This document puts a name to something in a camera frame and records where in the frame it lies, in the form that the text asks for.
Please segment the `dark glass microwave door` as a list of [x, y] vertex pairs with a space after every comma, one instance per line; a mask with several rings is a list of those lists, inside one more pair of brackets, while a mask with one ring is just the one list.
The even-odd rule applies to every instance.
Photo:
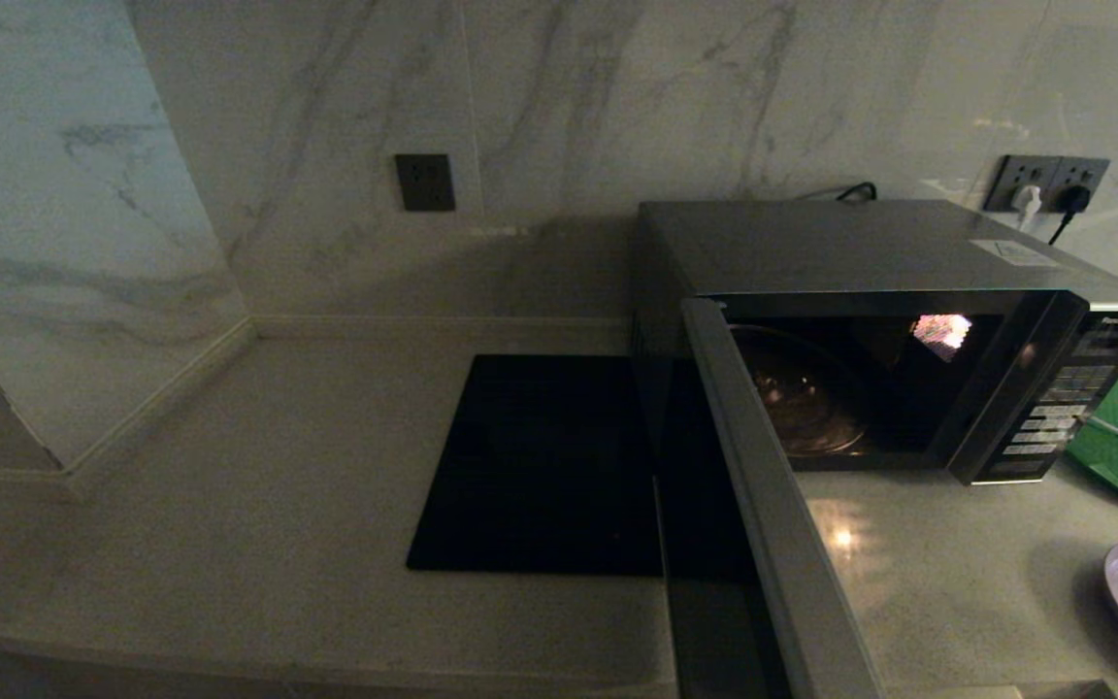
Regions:
[[719, 306], [679, 312], [653, 429], [680, 699], [885, 699]]

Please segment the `silver Panasonic microwave oven body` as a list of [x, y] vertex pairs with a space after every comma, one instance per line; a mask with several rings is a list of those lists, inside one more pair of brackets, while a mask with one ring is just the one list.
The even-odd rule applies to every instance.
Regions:
[[[1016, 267], [975, 239], [1060, 266]], [[864, 440], [825, 457], [781, 448], [802, 472], [1038, 482], [1118, 380], [1118, 276], [942, 200], [639, 204], [631, 297], [655, 448], [686, 297], [713, 301], [728, 330], [803, 337], [865, 384]]]

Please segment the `black glass induction cooktop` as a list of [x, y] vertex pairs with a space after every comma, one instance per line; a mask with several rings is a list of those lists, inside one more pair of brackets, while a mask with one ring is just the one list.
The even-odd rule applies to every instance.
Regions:
[[625, 355], [476, 355], [407, 566], [661, 577], [653, 472]]

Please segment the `dark single wall socket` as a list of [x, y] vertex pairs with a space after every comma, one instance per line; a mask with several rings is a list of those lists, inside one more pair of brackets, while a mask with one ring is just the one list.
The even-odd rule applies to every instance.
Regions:
[[404, 212], [456, 211], [449, 155], [399, 153], [394, 163]]

